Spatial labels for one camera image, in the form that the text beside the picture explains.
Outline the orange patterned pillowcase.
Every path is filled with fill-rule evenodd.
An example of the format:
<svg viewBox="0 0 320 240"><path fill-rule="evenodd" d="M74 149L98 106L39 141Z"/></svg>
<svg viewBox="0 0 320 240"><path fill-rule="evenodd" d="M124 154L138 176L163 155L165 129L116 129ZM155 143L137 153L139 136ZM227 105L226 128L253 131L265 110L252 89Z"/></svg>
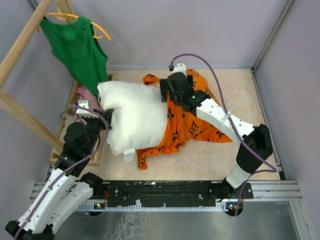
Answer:
<svg viewBox="0 0 320 240"><path fill-rule="evenodd" d="M161 154L173 154L185 146L187 140L213 143L230 143L232 140L212 124L184 111L173 101L167 102L167 127L158 146L138 149L137 165L140 170L148 168L146 158Z"/></svg>

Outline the white pillow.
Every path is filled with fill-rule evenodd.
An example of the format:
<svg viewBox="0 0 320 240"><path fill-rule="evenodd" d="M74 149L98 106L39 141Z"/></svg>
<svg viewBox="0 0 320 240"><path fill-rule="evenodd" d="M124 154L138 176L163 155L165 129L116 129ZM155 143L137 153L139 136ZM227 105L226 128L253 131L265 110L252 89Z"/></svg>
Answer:
<svg viewBox="0 0 320 240"><path fill-rule="evenodd" d="M158 146L167 128L167 104L160 88L107 81L97 86L103 110L112 110L107 143L113 155L131 162L138 150Z"/></svg>

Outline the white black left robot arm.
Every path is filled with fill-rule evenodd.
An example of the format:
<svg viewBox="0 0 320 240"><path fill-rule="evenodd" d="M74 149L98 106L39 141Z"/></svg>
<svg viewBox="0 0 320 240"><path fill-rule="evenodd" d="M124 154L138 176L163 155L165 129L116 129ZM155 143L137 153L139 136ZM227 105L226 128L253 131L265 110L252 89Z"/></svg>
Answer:
<svg viewBox="0 0 320 240"><path fill-rule="evenodd" d="M49 179L32 205L5 230L15 240L52 240L64 221L86 200L103 195L103 179L91 172L80 177L90 159L106 142L101 132L111 129L113 111L88 111L86 124L74 122L64 136L63 151L58 156Z"/></svg>

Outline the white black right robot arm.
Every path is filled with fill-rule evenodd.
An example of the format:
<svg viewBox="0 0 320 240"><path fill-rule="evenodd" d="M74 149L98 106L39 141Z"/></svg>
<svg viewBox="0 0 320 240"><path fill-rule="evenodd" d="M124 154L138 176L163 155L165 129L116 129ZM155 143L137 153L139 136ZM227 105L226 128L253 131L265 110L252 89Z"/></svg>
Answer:
<svg viewBox="0 0 320 240"><path fill-rule="evenodd" d="M194 89L192 75L175 72L161 79L159 85L162 101L172 100L184 111L216 127L238 145L236 163L222 181L224 194L235 198L241 192L241 185L273 154L268 127L264 124L252 125L225 111L208 93Z"/></svg>

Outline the cream cloth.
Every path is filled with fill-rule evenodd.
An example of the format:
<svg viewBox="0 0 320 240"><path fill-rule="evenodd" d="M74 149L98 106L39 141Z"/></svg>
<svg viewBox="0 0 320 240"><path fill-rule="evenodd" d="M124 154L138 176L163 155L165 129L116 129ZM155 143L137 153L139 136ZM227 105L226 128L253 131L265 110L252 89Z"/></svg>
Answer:
<svg viewBox="0 0 320 240"><path fill-rule="evenodd" d="M67 133L67 128L76 121L76 118L77 117L75 115L68 115L67 118L64 120L64 125L59 136L59 140L63 143L65 142L64 136Z"/></svg>

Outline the wooden tray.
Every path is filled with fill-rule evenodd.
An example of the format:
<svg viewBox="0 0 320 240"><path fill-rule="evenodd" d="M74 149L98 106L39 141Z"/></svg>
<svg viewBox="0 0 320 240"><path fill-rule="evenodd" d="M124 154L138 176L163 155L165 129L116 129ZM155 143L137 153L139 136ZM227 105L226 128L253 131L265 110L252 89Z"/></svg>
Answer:
<svg viewBox="0 0 320 240"><path fill-rule="evenodd" d="M115 75L115 73L108 73L108 80L110 81L116 81L117 77ZM70 107L70 105L72 104L75 104L76 103L76 100L78 98L77 96L77 89L79 87L81 87L82 85L80 83L78 83L77 81L75 81L72 85L72 88L71 88L71 92L69 94L69 98L68 98L68 101L67 101L67 104L66 104L66 107L65 107L65 110L67 108ZM61 134L61 131L62 131L62 128L64 126L64 121L65 120L62 120L61 124L60 124L60 127L59 127L59 130L58 130L58 133L57 133L57 137L60 139L60 134ZM103 150L99 150L98 153L95 154L95 156L89 161L88 165L91 166L91 167L98 167L100 165L100 161L101 161L101 156L102 156L102 152ZM57 160L58 160L58 157L59 155L56 154L58 153L55 149L52 149L52 152L50 154L50 157L49 157L49 161L54 164Z"/></svg>

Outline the pink cloth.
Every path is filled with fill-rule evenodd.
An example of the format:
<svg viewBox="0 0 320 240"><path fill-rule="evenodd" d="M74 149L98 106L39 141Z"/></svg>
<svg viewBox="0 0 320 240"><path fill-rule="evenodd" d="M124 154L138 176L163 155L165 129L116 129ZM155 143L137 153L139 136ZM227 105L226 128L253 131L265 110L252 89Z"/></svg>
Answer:
<svg viewBox="0 0 320 240"><path fill-rule="evenodd" d="M96 96L94 96L85 86L81 86L77 89L76 103L78 103L79 100L89 101L91 103L93 109L102 110L98 98ZM87 125L86 120L82 116L77 115L76 112L77 112L77 109L74 109L74 113L77 116L76 122L81 122L84 125Z"/></svg>

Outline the wooden clothes rack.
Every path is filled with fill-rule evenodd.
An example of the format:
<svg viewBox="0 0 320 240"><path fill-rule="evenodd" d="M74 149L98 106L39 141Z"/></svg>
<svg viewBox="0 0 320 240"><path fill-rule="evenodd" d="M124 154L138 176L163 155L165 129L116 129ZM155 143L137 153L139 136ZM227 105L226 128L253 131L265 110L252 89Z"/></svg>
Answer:
<svg viewBox="0 0 320 240"><path fill-rule="evenodd" d="M27 0L0 2L0 59L3 60L34 12ZM40 31L29 43L10 73L3 91L26 109L44 127L56 134L60 114L68 101L73 79L52 54L50 44ZM27 127L0 112L0 153L9 157L50 155L52 147Z"/></svg>

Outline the green tank top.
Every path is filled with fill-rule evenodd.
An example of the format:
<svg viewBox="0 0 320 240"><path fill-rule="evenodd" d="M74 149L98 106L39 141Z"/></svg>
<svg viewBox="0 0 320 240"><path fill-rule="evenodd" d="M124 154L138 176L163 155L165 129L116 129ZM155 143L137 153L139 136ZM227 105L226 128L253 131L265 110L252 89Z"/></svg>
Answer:
<svg viewBox="0 0 320 240"><path fill-rule="evenodd" d="M80 16L74 23L59 24L43 18L40 27L52 54L65 65L71 76L98 95L98 84L107 82L108 56L94 38L91 20Z"/></svg>

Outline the yellow clothes hanger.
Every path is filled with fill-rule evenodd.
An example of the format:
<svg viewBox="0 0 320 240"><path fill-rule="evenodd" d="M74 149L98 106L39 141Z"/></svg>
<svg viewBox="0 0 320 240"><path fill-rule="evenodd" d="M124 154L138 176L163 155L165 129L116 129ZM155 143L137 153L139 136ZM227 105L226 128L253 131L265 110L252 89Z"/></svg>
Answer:
<svg viewBox="0 0 320 240"><path fill-rule="evenodd" d="M59 21L65 21L67 24L75 23L76 20L80 17L76 15L74 9L69 0L57 0L55 2L56 11L46 13L44 17L55 17ZM110 34L99 24L94 21L91 21L90 24L95 27L93 38L102 39L106 37L109 41L112 40Z"/></svg>

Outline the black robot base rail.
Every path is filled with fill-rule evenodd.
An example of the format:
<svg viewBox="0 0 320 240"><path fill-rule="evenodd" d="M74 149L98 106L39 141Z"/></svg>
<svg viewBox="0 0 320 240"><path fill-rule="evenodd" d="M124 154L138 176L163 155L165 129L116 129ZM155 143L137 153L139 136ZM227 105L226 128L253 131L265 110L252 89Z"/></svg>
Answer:
<svg viewBox="0 0 320 240"><path fill-rule="evenodd" d="M224 181L104 181L89 200L101 200L107 207L214 207L223 200L252 199L250 183L236 189Z"/></svg>

